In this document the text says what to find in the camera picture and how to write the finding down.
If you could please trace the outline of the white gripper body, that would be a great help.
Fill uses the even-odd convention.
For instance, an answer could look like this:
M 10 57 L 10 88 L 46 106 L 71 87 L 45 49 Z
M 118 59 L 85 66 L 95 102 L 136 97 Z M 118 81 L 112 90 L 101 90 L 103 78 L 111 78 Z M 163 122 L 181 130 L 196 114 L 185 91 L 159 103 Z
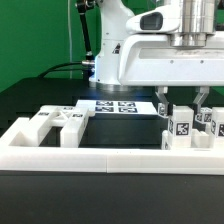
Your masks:
M 155 9 L 126 22 L 118 80 L 128 86 L 223 86 L 224 30 L 214 17 Z

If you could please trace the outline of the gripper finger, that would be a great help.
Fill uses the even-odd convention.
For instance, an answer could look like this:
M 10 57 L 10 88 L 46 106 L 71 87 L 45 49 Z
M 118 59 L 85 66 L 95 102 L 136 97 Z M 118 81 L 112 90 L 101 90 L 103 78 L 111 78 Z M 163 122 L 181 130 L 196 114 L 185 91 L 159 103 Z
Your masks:
M 201 106 L 208 97 L 210 88 L 208 86 L 202 86 L 196 88 L 196 97 L 193 101 L 193 109 L 196 114 L 201 111 Z
M 159 103 L 162 103 L 165 106 L 166 116 L 169 116 L 171 114 L 170 103 L 166 98 L 166 94 L 168 93 L 168 87 L 167 86 L 157 86 L 155 88 L 155 93 L 156 93 L 156 96 L 159 100 Z

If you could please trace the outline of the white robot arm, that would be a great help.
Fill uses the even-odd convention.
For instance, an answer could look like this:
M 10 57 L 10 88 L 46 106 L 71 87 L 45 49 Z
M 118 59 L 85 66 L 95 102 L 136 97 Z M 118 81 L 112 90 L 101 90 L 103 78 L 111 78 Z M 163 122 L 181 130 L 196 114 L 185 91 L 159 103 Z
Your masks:
M 172 114 L 170 86 L 195 86 L 201 107 L 213 86 L 224 86 L 224 31 L 216 29 L 218 0 L 156 0 L 156 8 L 134 14 L 121 0 L 96 0 L 101 12 L 101 50 L 89 78 L 114 91 L 153 86 L 159 114 Z

